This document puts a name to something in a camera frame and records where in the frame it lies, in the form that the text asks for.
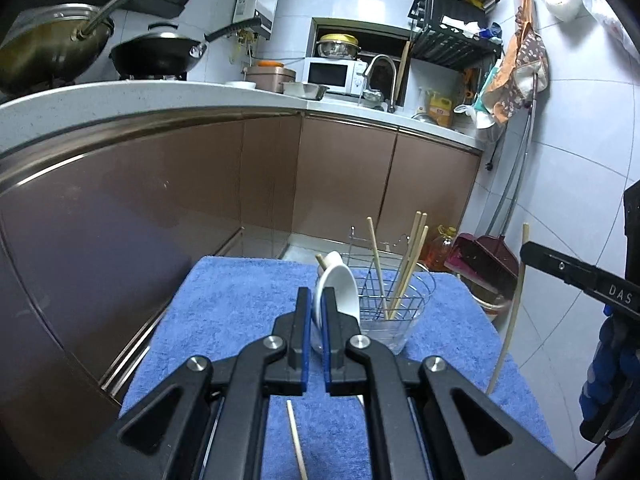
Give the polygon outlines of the blue gloved right hand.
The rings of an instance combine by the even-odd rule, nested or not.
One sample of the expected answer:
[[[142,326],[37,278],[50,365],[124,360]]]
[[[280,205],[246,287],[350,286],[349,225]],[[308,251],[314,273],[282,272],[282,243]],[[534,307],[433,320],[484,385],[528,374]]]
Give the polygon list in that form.
[[[639,416],[639,324],[610,306],[604,315],[578,399],[579,431],[590,442],[624,436]]]

